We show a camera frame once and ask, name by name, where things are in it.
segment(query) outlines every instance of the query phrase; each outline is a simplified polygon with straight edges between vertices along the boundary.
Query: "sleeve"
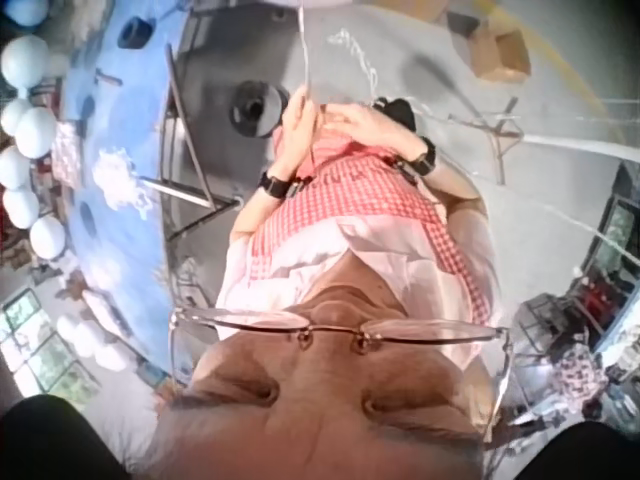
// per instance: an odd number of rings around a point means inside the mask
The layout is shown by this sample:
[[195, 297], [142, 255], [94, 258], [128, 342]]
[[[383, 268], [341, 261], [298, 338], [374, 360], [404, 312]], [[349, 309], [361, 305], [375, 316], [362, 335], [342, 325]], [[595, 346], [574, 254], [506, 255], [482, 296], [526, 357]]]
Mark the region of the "sleeve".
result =
[[227, 261], [222, 278], [222, 287], [216, 301], [217, 308], [225, 308], [230, 300], [234, 287], [240, 284], [247, 272], [247, 256], [253, 237], [242, 237], [231, 245], [227, 250]]
[[503, 308], [489, 221], [479, 212], [463, 209], [449, 217], [448, 228], [467, 262], [467, 268], [489, 301], [491, 325], [497, 325]]

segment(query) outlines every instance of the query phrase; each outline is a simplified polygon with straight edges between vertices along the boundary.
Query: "eyebrow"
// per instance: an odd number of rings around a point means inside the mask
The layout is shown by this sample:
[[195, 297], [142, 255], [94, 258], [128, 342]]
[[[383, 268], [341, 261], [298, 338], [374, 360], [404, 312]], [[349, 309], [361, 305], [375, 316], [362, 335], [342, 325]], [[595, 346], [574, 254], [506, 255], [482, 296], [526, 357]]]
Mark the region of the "eyebrow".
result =
[[[265, 408], [264, 404], [247, 400], [238, 400], [215, 392], [203, 395], [181, 393], [169, 402], [169, 410], [204, 410], [227, 405], [248, 405]], [[482, 457], [482, 436], [479, 433], [461, 433], [443, 428], [433, 428], [428, 425], [408, 421], [380, 421], [373, 422], [374, 433], [392, 440], [418, 443], [421, 445], [438, 446], [455, 453], [463, 453], [470, 460]]]
[[462, 452], [470, 459], [482, 456], [483, 442], [479, 433], [462, 433], [407, 421], [374, 422], [375, 431], [387, 438], [438, 446], [456, 453]]
[[193, 393], [179, 393], [169, 402], [169, 410], [185, 411], [185, 410], [204, 410], [210, 408], [224, 407], [227, 405], [249, 405], [254, 407], [267, 407], [264, 402], [256, 400], [239, 400], [229, 395], [223, 395], [216, 392], [206, 392], [200, 395]]

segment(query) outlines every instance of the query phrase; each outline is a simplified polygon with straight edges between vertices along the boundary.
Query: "window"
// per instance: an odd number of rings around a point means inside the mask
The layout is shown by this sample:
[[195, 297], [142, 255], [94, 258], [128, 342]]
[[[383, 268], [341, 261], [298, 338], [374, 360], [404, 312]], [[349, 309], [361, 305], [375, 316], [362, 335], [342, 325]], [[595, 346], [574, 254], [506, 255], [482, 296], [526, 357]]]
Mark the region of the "window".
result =
[[98, 392], [98, 382], [58, 335], [32, 290], [3, 306], [0, 350], [25, 397], [50, 393], [81, 409]]

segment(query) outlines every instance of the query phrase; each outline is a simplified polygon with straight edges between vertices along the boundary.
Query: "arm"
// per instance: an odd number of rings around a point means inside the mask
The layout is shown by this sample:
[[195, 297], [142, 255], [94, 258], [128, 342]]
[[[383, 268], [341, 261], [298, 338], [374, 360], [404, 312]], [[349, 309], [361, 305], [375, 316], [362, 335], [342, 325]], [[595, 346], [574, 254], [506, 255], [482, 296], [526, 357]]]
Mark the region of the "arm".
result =
[[[282, 154], [267, 171], [267, 176], [275, 177], [283, 182], [290, 182], [298, 167], [311, 149], [313, 136], [321, 117], [316, 105], [307, 98], [304, 87], [300, 87], [289, 100], [287, 109], [282, 114]], [[229, 241], [253, 235], [278, 207], [284, 199], [274, 198], [259, 188], [238, 214]]]
[[[399, 140], [394, 149], [402, 158], [410, 162], [427, 153], [427, 145], [416, 134], [405, 129], [401, 137], [403, 140]], [[462, 209], [472, 209], [487, 217], [487, 208], [473, 182], [442, 156], [436, 157], [434, 170], [422, 179], [433, 195], [445, 206], [447, 216]]]
[[[362, 105], [327, 105], [326, 128], [351, 136], [363, 145], [383, 146], [412, 161], [428, 151], [415, 133], [381, 112]], [[447, 215], [463, 209], [474, 209], [486, 216], [480, 193], [466, 175], [438, 157], [435, 169], [423, 177], [425, 184], [447, 209]]]
[[[267, 175], [288, 182], [295, 175], [295, 170], [288, 167], [286, 163], [276, 162], [268, 170]], [[231, 234], [229, 235], [230, 243], [242, 237], [253, 235], [258, 227], [262, 225], [281, 204], [281, 199], [270, 196], [262, 188], [256, 190], [238, 214], [233, 224]]]

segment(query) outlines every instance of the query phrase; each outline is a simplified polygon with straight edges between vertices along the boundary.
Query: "red checkered apron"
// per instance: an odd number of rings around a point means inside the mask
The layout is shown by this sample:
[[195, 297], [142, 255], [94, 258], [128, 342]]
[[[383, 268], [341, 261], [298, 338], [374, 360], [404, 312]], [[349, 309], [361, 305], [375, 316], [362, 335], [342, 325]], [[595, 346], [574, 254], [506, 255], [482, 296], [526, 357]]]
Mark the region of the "red checkered apron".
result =
[[[276, 130], [276, 157], [281, 139], [281, 130]], [[292, 235], [321, 220], [363, 215], [410, 218], [422, 224], [424, 240], [430, 242], [438, 268], [464, 282], [472, 303], [473, 323], [486, 325], [490, 314], [488, 302], [447, 227], [431, 201], [390, 166], [392, 159], [389, 150], [363, 147], [341, 135], [317, 140], [313, 154], [298, 170], [298, 177], [313, 180], [294, 197], [287, 198], [253, 236], [250, 279], [269, 278], [273, 253]]]

